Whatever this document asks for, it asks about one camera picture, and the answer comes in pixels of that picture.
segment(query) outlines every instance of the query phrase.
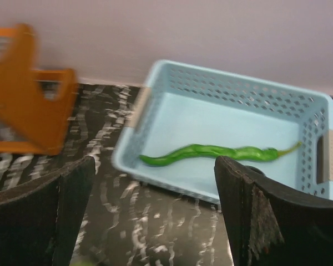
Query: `black marble countertop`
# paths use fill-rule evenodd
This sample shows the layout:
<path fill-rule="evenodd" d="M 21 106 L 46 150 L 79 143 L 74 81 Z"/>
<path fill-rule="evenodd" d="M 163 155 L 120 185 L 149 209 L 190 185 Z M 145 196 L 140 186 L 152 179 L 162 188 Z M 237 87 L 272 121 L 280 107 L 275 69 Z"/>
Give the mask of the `black marble countertop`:
<path fill-rule="evenodd" d="M 112 167 L 137 93 L 127 86 L 81 85 L 61 154 L 0 154 L 0 191 L 91 155 L 97 176 L 72 262 L 233 265 L 219 206 L 139 183 Z"/>

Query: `white wall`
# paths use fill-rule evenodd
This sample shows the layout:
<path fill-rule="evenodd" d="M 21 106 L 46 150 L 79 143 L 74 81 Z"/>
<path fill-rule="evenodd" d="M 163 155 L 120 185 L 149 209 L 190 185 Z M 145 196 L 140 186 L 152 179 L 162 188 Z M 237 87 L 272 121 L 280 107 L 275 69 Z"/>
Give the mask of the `white wall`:
<path fill-rule="evenodd" d="M 142 83 L 172 59 L 333 94 L 333 0 L 0 0 L 33 25 L 41 67 Z"/>

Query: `chili pepper stem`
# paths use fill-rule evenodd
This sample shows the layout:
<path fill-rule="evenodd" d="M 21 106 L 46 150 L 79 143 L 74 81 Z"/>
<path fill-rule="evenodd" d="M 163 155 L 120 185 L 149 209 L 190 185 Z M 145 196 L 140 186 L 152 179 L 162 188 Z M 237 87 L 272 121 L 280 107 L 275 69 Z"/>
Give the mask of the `chili pepper stem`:
<path fill-rule="evenodd" d="M 296 143 L 296 145 L 294 145 L 293 147 L 291 147 L 287 150 L 278 151 L 277 156 L 281 157 L 281 156 L 284 156 L 286 154 L 289 154 L 289 153 L 293 152 L 294 150 L 296 150 L 297 148 L 299 148 L 301 145 L 302 145 L 302 142 L 299 141 L 298 143 Z"/>

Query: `pepper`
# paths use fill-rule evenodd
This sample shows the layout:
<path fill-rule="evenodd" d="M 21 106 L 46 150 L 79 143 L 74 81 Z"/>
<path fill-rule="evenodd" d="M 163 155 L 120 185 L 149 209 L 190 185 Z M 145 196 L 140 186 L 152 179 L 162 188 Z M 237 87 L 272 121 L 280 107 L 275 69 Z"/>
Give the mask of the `pepper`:
<path fill-rule="evenodd" d="M 152 166 L 166 166 L 173 162 L 195 157 L 211 157 L 216 158 L 218 156 L 231 157 L 234 160 L 249 160 L 249 161 L 262 161 L 268 162 L 278 159 L 281 156 L 289 154 L 302 145 L 299 141 L 296 145 L 288 150 L 278 151 L 274 148 L 259 149 L 256 147 L 242 147 L 239 149 L 230 149 L 213 145 L 199 145 L 191 144 L 189 146 L 175 150 L 162 157 L 149 157 L 145 155 L 139 155 L 139 158 L 146 164 Z"/>

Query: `blue tray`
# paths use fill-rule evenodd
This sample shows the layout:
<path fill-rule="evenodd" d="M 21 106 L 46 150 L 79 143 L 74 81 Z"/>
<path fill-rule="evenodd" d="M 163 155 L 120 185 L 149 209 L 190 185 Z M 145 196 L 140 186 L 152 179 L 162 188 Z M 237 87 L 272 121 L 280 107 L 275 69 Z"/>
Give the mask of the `blue tray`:
<path fill-rule="evenodd" d="M 317 157 L 319 138 L 323 149 Z M 163 156 L 189 144 L 284 150 L 298 141 L 303 143 L 299 149 L 276 161 L 241 163 L 296 190 L 333 200 L 332 98 L 162 60 L 154 64 L 136 99 L 112 161 L 137 180 L 219 203 L 214 159 L 191 158 L 150 167 L 138 156 Z"/>

